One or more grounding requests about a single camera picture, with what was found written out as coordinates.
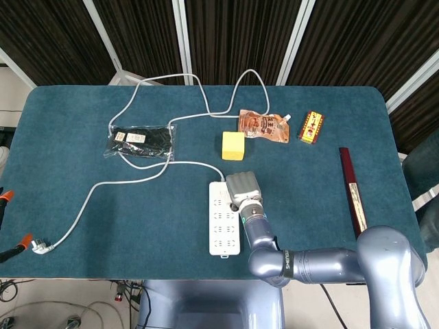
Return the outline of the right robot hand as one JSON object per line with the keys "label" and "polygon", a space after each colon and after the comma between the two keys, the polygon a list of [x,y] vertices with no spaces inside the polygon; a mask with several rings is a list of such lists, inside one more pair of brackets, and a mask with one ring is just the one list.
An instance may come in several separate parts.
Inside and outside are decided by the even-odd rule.
{"label": "right robot hand", "polygon": [[260,186],[252,171],[235,173],[226,176],[226,186],[232,203],[232,209],[238,210],[246,200],[263,203]]}

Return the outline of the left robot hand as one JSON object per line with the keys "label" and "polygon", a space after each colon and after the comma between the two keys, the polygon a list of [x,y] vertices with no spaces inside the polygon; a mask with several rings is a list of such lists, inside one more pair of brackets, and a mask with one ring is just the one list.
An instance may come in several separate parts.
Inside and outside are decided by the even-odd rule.
{"label": "left robot hand", "polygon": [[[12,200],[13,197],[14,197],[14,191],[9,190],[4,192],[3,187],[1,187],[1,224],[3,224],[6,206]],[[7,260],[10,260],[11,258],[18,256],[20,253],[24,252],[32,242],[32,238],[33,238],[32,234],[27,234],[13,248],[1,252],[1,263],[4,263]]]}

